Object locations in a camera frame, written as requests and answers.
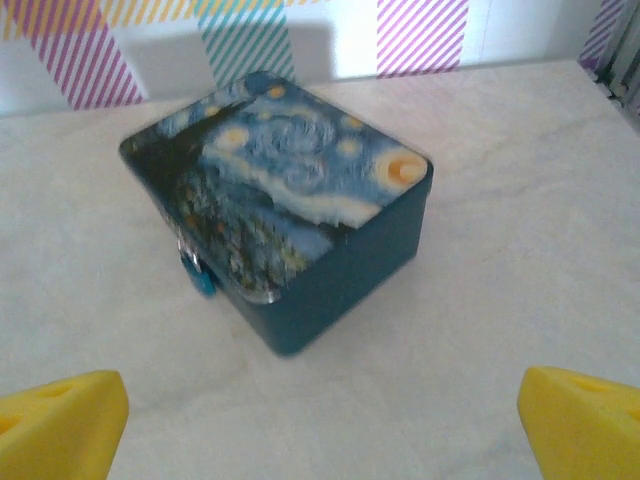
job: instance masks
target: pink striped tape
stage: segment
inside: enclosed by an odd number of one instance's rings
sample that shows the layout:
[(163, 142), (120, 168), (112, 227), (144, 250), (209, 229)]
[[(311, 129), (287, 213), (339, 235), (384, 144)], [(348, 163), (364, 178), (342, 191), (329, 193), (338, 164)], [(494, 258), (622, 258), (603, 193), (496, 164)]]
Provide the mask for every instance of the pink striped tape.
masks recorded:
[(378, 75), (448, 72), (460, 63), (469, 0), (378, 0)]
[(587, 38), (580, 54), (579, 61), (583, 68), (591, 71), (596, 68), (626, 4), (627, 0), (602, 1), (600, 12), (594, 20), (589, 38)]
[[(5, 6), (11, 0), (4, 0)], [(95, 0), (50, 0), (48, 18), (34, 0), (13, 0), (22, 31), (74, 110), (127, 105), (142, 101), (136, 81), (102, 19)]]

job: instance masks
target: box lid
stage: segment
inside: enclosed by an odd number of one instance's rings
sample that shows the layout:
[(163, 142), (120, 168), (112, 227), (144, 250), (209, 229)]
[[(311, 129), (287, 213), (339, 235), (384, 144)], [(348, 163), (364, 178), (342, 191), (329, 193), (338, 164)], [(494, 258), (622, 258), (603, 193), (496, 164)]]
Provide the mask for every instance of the box lid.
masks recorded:
[(120, 153), (171, 223), (255, 302), (431, 174), (424, 155), (258, 72), (127, 138)]

